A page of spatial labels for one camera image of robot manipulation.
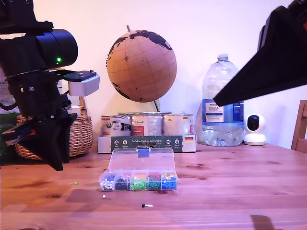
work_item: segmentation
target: large plastic water bottle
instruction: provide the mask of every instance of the large plastic water bottle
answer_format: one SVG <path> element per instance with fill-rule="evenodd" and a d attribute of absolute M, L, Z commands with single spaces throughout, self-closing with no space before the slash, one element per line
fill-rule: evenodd
<path fill-rule="evenodd" d="M 243 141 L 243 102 L 218 107 L 213 97 L 237 74 L 228 54 L 219 54 L 202 85 L 202 130 L 206 144 L 237 146 Z"/>

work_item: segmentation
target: bottle label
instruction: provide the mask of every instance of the bottle label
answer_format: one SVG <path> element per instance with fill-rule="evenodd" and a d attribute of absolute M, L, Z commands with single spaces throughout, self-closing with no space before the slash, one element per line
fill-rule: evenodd
<path fill-rule="evenodd" d="M 213 99 L 202 100 L 204 126 L 243 126 L 244 102 L 219 107 Z"/>

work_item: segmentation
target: black push pin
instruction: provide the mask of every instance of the black push pin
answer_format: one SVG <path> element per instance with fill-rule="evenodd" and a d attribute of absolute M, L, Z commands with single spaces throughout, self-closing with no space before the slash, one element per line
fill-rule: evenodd
<path fill-rule="evenodd" d="M 142 204 L 142 207 L 153 207 L 153 205 Z"/>

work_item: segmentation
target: black mechanical arm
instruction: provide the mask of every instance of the black mechanical arm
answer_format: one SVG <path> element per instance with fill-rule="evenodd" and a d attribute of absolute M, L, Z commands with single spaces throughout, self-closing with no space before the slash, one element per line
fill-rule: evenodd
<path fill-rule="evenodd" d="M 68 114 L 71 102 L 59 93 L 57 82 L 82 82 L 96 73 L 48 71 L 73 64 L 78 46 L 68 31 L 36 20 L 33 0 L 0 1 L 0 34 L 14 33 L 25 36 L 0 39 L 0 66 L 10 94 L 27 120 L 4 132 L 2 138 L 7 144 L 24 146 L 55 170 L 63 170 L 62 162 L 69 162 L 70 127 L 77 114 Z"/>
<path fill-rule="evenodd" d="M 307 0 L 275 9 L 263 26 L 255 56 L 216 95 L 219 105 L 307 84 Z"/>

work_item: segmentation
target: wooden table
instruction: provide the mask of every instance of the wooden table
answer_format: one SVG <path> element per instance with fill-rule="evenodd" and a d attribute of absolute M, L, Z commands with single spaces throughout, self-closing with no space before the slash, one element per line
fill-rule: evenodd
<path fill-rule="evenodd" d="M 1 230 L 307 229 L 305 153 L 198 145 L 196 153 L 175 154 L 181 184 L 167 192 L 100 192 L 109 159 L 92 151 L 62 172 L 2 166 Z"/>

